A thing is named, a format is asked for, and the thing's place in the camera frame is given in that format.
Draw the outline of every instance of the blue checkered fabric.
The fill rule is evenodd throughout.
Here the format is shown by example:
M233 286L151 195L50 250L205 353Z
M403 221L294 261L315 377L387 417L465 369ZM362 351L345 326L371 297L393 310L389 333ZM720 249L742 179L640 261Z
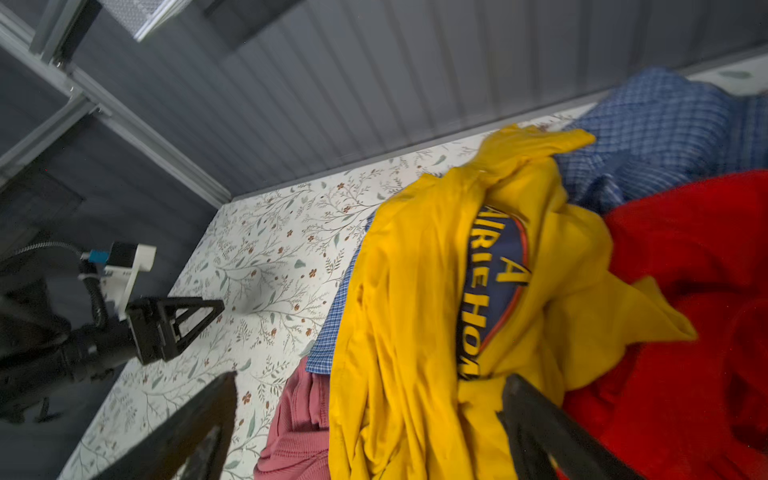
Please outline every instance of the blue checkered fabric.
M371 227L375 215L376 213L371 214L368 220L366 220L366 232ZM307 372L322 373L323 375L331 374L333 351L336 349L336 337L339 336L341 317L344 314L346 293L349 289L349 281L352 279L352 270L355 268L357 256L360 254L360 247L362 247L362 241L352 255L352 261L349 263L349 268L344 272L344 277L339 285L339 291L336 292L336 297L333 298L333 303L331 303L331 309L328 311L326 322L323 324L323 328L320 329L315 345L310 350L310 354L306 359Z
M692 181L768 167L768 97L649 68L571 124L597 141L556 156L569 201L600 214Z

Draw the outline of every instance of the clothing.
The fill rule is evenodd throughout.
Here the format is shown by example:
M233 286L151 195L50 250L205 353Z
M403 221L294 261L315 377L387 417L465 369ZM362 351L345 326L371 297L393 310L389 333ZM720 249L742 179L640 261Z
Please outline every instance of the clothing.
M286 381L255 480L330 480L328 375L306 371L306 357Z
M593 140L583 131L503 128L468 164L439 179L422 175L379 207L333 359L334 479L509 478L495 414L508 375L521 373L560 404L566 389L613 367L628 343L695 338L653 279L628 286L607 272L602 219L566 204L551 155ZM530 278L475 364L461 367L478 379L459 380L456 314L463 300L483 302L462 295L468 239L482 247L494 238L475 218L483 204L521 221ZM470 313L482 322L482 307Z
M768 167L768 97L719 88L649 68L570 128L597 141L558 155L570 202L600 214L716 175Z
M366 232L371 227L375 215L376 212L370 214L368 218L366 218ZM307 356L307 372L322 373L323 375L331 374L333 350L336 349L336 337L339 336L339 326L341 325L341 317L344 313L344 305L346 304L349 279L352 278L352 271L355 269L357 256L360 255L360 247L362 247L362 241L352 255L352 261L349 262L349 267L346 269L346 272L344 272L344 277L339 285L339 291L336 292L336 296L333 297L333 302L328 311L326 321L323 323L323 328L320 329L320 334L317 336L317 340L315 341L312 350L310 350L310 354Z
M643 345L564 409L649 480L765 480L768 172L687 185L605 221L611 271L652 275L700 338Z

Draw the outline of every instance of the gray wall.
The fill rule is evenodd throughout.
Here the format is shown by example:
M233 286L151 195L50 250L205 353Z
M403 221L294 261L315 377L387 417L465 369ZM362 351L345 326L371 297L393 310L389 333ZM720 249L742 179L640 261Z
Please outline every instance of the gray wall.
M65 102L0 50L0 151ZM46 214L58 208L61 214ZM139 276L135 296L167 295L214 214L94 118L81 121L0 190L0 233L31 225L87 248L106 250L115 240L156 245L154 268ZM53 310L76 328L91 321L91 310L73 257L51 251L30 265L46 267ZM48 424L0 421L0 478L55 478L110 387L109 381L86 383L58 392L51 413L65 415Z
M34 21L41 0L6 0ZM766 40L763 0L193 3L138 44L106 12L74 61L242 194Z

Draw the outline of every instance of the pink garment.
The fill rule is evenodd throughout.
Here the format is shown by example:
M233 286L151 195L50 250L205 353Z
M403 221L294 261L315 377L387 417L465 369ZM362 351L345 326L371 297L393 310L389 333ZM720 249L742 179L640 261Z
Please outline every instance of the pink garment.
M330 376L306 371L306 357L288 378L254 480L325 480L328 469Z

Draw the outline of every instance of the red garment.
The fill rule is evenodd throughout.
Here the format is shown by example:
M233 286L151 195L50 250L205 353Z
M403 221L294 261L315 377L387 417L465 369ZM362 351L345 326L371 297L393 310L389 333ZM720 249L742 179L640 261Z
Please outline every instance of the red garment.
M766 480L768 172L690 184L605 220L611 272L653 276L699 339L635 346L563 408L649 480Z
M330 480L329 394L330 376L308 373L301 359L277 404L256 480Z

